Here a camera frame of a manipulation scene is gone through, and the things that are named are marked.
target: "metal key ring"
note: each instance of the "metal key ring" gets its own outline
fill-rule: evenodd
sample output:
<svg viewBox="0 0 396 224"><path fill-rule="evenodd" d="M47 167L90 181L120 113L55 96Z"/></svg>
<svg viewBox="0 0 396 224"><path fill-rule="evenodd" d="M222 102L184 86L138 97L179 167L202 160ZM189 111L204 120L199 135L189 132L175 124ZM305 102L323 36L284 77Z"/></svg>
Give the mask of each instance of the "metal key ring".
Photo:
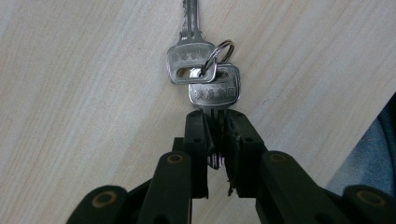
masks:
<svg viewBox="0 0 396 224"><path fill-rule="evenodd" d="M221 60L223 63L227 62L231 55L233 54L233 41L232 40L225 40L221 44L219 44L209 55L209 58L206 60L206 63L204 64L203 68L201 69L201 74L204 75L205 72L207 71L207 68L212 65L213 63L218 63L217 58L219 54L225 49L228 48L227 54L224 56L224 58Z"/></svg>

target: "light wood surface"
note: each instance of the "light wood surface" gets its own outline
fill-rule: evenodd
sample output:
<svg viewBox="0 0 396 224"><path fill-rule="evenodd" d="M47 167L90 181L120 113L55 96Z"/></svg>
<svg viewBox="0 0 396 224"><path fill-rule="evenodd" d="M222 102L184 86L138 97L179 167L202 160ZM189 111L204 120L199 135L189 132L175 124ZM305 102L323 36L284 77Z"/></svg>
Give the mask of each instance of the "light wood surface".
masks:
<svg viewBox="0 0 396 224"><path fill-rule="evenodd" d="M0 1L0 222L65 223L92 189L133 189L183 136L187 86L166 51L181 0ZM396 2L200 1L201 30L231 39L245 113L270 150L321 186L396 90ZM210 171L193 223L258 223Z"/></svg>

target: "silver key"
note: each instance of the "silver key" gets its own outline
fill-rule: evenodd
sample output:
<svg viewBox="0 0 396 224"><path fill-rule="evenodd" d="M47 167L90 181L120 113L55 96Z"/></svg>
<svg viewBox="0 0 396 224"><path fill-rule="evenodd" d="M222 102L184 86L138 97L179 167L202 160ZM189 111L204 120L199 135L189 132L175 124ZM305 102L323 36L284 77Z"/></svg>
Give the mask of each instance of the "silver key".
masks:
<svg viewBox="0 0 396 224"><path fill-rule="evenodd" d="M219 169L224 163L223 136L227 108L236 103L240 92L239 69L231 63L218 63L216 78L206 84L190 84L189 96L208 117L214 147L207 151L207 164Z"/></svg>
<svg viewBox="0 0 396 224"><path fill-rule="evenodd" d="M212 117L212 110L225 110L236 103L240 88L239 69L231 63L218 63L216 78L210 83L190 84L189 97Z"/></svg>
<svg viewBox="0 0 396 224"><path fill-rule="evenodd" d="M190 76L201 69L215 46L205 41L199 31L198 1L184 0L184 23L177 44L168 50L167 69L174 84L208 83L215 78L216 65L204 74Z"/></svg>

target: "key head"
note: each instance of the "key head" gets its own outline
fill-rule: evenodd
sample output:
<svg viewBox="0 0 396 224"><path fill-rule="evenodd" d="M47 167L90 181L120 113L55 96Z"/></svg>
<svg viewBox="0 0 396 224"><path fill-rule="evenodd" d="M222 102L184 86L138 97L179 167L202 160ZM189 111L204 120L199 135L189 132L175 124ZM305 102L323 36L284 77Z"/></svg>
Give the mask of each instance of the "key head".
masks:
<svg viewBox="0 0 396 224"><path fill-rule="evenodd" d="M201 68L214 49L213 44L203 39L199 42L180 39L175 46L168 50L166 66L171 82L177 85L211 82L215 78L216 66L210 66L201 77L182 76L180 71L188 68Z"/></svg>
<svg viewBox="0 0 396 224"><path fill-rule="evenodd" d="M205 109L227 109L239 99L239 69L231 63L218 63L216 78L206 84L190 84L189 97L194 105Z"/></svg>

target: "blue fabric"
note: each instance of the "blue fabric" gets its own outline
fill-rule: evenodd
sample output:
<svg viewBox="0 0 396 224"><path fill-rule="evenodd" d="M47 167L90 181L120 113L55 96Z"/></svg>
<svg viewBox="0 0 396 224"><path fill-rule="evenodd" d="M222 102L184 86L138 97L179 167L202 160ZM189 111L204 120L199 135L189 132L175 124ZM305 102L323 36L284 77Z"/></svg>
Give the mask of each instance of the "blue fabric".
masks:
<svg viewBox="0 0 396 224"><path fill-rule="evenodd" d="M393 97L326 189L342 195L349 185L368 185L396 197L396 104Z"/></svg>

